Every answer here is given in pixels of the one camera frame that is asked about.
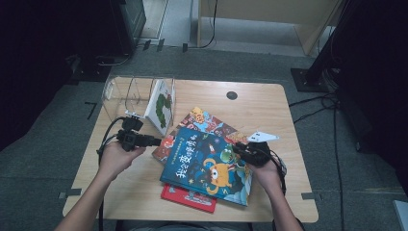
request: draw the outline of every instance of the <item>transparent container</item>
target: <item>transparent container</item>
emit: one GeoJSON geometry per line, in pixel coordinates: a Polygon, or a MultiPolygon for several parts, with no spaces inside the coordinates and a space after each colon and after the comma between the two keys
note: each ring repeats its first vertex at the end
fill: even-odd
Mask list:
{"type": "Polygon", "coordinates": [[[104,110],[110,121],[137,117],[141,134],[164,137],[173,122],[174,83],[172,77],[110,75],[102,93],[104,110]]]}

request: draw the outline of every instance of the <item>person's left hand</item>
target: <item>person's left hand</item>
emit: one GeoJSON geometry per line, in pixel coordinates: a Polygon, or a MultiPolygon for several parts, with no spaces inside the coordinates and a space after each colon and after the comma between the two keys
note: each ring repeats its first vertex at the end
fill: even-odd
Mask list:
{"type": "Polygon", "coordinates": [[[135,147],[132,151],[126,152],[118,141],[110,142],[103,152],[98,175],[109,182],[115,180],[118,174],[128,168],[145,150],[145,147],[135,147]]]}

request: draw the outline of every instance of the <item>person's right hand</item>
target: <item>person's right hand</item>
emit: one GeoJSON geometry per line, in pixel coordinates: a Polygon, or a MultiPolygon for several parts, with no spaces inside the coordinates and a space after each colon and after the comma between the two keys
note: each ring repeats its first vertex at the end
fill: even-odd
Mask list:
{"type": "Polygon", "coordinates": [[[268,161],[262,167],[255,167],[251,164],[248,164],[248,166],[252,169],[256,178],[258,179],[258,182],[265,190],[275,187],[279,189],[281,188],[278,169],[273,161],[268,161]]]}

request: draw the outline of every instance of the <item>gray carpet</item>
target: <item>gray carpet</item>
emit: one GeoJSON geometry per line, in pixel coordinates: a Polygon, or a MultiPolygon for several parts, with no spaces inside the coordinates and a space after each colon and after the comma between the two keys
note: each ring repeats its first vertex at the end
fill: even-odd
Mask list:
{"type": "MultiPolygon", "coordinates": [[[[284,87],[289,103],[321,93],[297,92],[291,67],[308,68],[311,58],[164,47],[138,50],[115,66],[120,75],[178,79],[274,83],[284,87]]],[[[26,136],[0,153],[0,230],[51,230],[63,218],[70,189],[101,109],[103,83],[63,86],[26,136]],[[97,102],[89,117],[91,105],[97,102]]],[[[293,120],[321,108],[319,101],[291,107],[293,120]]],[[[375,154],[354,148],[355,138],[342,111],[336,112],[337,145],[344,190],[345,230],[399,230],[393,200],[408,201],[394,170],[375,154]]],[[[340,184],[334,143],[334,112],[325,110],[295,124],[305,165],[317,199],[319,220],[306,230],[341,230],[340,184]]],[[[105,230],[115,221],[106,220],[105,230]]],[[[255,223],[270,230],[270,223],[255,223]]]]}

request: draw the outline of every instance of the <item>forearm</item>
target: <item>forearm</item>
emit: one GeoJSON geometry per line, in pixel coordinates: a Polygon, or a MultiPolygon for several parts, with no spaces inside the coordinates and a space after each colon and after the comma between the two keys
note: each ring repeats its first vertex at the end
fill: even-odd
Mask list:
{"type": "Polygon", "coordinates": [[[96,175],[56,230],[91,230],[111,181],[96,175]]]}
{"type": "Polygon", "coordinates": [[[266,188],[266,192],[272,207],[276,230],[302,230],[282,190],[278,187],[271,186],[266,188]]]}

